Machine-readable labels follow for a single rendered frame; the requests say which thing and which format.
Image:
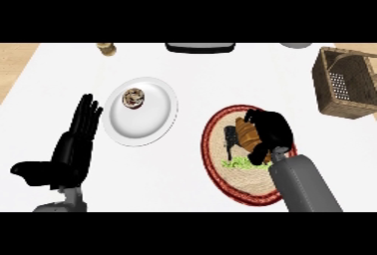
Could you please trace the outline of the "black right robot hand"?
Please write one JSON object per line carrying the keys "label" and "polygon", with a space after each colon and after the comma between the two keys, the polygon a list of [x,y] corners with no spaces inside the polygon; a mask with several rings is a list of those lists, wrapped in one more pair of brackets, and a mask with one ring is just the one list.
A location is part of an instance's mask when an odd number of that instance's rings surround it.
{"label": "black right robot hand", "polygon": [[244,121],[254,124],[260,143],[248,154],[253,165],[261,165],[266,155],[281,147],[284,152],[291,150],[292,132],[284,116],[276,112],[248,110]]}

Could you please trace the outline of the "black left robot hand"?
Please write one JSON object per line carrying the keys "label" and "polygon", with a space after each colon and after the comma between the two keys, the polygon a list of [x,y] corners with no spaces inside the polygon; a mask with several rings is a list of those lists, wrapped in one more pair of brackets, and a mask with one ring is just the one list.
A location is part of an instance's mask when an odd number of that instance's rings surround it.
{"label": "black left robot hand", "polygon": [[22,161],[10,173],[20,176],[29,186],[49,185],[50,189],[78,187],[87,177],[93,140],[103,108],[84,94],[75,109],[69,130],[62,134],[49,161]]}

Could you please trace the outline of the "brown croissant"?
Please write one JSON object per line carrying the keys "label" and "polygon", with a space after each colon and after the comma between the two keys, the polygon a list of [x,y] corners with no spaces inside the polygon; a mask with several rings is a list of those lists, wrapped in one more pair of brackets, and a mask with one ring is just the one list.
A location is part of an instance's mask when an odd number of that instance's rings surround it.
{"label": "brown croissant", "polygon": [[257,135],[254,124],[247,123],[244,118],[235,119],[235,134],[238,139],[238,145],[247,152],[253,152],[254,147],[260,144],[260,138]]}

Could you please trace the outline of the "round red-rimmed woven placemat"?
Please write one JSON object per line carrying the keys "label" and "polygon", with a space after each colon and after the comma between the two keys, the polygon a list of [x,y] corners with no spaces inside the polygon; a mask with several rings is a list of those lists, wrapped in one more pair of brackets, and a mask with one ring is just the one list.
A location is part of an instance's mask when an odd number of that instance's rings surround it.
{"label": "round red-rimmed woven placemat", "polygon": [[235,119],[244,118],[256,107],[233,105],[223,108],[210,118],[201,134],[201,159],[208,177],[222,193],[250,206],[266,206],[281,200],[267,168],[270,154],[261,165],[253,165],[250,152],[238,145]]}

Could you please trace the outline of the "brown wicker basket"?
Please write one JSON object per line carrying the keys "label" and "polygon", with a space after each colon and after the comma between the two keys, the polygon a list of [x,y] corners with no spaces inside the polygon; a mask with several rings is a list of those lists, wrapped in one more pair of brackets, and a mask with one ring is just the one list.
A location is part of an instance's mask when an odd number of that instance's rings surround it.
{"label": "brown wicker basket", "polygon": [[316,103],[324,115],[356,120],[377,113],[377,54],[322,47],[312,67]]}

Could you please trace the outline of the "white round plate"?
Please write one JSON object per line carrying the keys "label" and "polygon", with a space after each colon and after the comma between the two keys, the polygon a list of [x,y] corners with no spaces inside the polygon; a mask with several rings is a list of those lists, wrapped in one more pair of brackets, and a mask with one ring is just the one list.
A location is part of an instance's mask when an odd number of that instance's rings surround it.
{"label": "white round plate", "polygon": [[[145,94],[136,109],[124,104],[128,89],[139,89]],[[124,146],[143,146],[167,134],[177,113],[179,101],[170,85],[156,78],[131,79],[117,87],[105,103],[102,121],[106,134]]]}

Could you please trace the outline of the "brown swirled cupcake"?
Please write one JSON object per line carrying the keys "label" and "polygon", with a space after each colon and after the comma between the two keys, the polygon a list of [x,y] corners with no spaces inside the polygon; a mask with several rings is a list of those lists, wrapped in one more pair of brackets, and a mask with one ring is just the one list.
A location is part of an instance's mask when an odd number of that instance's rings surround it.
{"label": "brown swirled cupcake", "polygon": [[122,94],[122,104],[124,106],[131,109],[136,110],[145,102],[145,93],[140,89],[137,88],[130,88],[125,90],[124,94]]}

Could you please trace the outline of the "grey round object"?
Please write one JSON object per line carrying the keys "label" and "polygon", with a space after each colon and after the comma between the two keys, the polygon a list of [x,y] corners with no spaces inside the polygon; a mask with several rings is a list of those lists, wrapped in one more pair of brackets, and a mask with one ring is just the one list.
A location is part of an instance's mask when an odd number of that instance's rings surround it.
{"label": "grey round object", "polygon": [[312,45],[312,43],[279,43],[279,44],[291,49],[303,49]]}

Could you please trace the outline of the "small tan jar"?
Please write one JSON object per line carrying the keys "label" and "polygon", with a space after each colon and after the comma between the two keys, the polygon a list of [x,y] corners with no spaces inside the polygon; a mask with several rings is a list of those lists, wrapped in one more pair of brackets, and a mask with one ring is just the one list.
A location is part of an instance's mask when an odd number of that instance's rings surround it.
{"label": "small tan jar", "polygon": [[112,43],[99,43],[97,48],[105,56],[114,56],[117,53],[117,47]]}

